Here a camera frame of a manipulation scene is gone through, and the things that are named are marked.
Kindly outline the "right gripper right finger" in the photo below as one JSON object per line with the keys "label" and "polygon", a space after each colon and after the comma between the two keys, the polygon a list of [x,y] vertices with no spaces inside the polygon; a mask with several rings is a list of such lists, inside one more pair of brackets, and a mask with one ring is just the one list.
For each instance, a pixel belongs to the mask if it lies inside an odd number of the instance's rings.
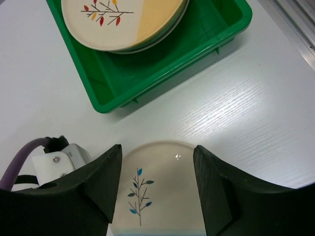
{"label": "right gripper right finger", "polygon": [[254,177],[198,145],[193,163],[208,236],[313,236],[315,185]]}

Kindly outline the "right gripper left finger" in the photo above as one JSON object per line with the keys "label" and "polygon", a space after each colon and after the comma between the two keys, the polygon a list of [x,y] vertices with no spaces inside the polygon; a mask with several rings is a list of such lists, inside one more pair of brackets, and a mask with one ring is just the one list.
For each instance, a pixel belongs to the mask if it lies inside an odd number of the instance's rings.
{"label": "right gripper left finger", "polygon": [[122,147],[36,189],[0,192],[2,236],[105,236],[112,223]]}

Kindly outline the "yellow and cream plate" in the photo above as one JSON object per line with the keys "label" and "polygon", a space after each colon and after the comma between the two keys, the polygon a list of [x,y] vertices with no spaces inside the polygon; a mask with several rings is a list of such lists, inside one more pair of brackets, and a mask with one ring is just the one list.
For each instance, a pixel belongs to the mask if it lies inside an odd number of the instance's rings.
{"label": "yellow and cream plate", "polygon": [[62,16],[70,34],[99,51],[119,51],[158,33],[184,0],[63,0]]}

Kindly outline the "red and cream plate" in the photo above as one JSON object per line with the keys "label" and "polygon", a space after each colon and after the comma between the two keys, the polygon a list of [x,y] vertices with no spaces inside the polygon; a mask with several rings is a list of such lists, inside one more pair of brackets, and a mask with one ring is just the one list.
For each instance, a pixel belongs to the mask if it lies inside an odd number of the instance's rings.
{"label": "red and cream plate", "polygon": [[164,40],[179,24],[179,22],[181,21],[182,17],[185,14],[188,4],[189,4],[189,0],[185,0],[181,4],[179,10],[176,11],[175,16],[173,16],[173,18],[165,26],[163,26],[162,29],[158,31],[158,33],[155,33],[154,36],[152,36],[150,39],[136,46],[133,46],[131,48],[127,48],[125,50],[110,51],[110,52],[114,54],[121,54],[121,55],[134,54],[134,53],[142,52],[146,49],[149,49],[157,45],[162,40]]}

